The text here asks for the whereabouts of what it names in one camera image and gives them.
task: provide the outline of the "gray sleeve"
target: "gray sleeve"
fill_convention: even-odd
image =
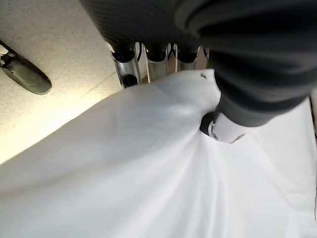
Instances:
[[[200,14],[205,21],[194,19],[193,26],[211,51],[218,109],[233,122],[265,124],[316,86],[315,0],[223,0],[205,12],[210,17]]]

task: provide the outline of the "white fabric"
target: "white fabric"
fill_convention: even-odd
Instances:
[[[205,70],[98,103],[0,166],[0,237],[316,238],[308,102],[223,144],[218,100]]]

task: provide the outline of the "white cloth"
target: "white cloth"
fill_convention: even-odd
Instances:
[[[308,102],[223,144],[218,100],[204,70],[98,103],[0,166],[0,237],[316,238]]]

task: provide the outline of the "metal rod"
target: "metal rod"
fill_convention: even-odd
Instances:
[[[134,45],[111,46],[112,59],[123,88],[141,84],[139,64],[135,57]]]
[[[177,46],[176,50],[176,72],[183,70],[194,70],[199,47]]]
[[[149,82],[168,75],[166,45],[145,46]]]

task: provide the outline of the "white bed sheet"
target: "white bed sheet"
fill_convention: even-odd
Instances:
[[[98,103],[0,166],[0,237],[316,238],[308,101],[223,144],[218,100],[203,70]]]

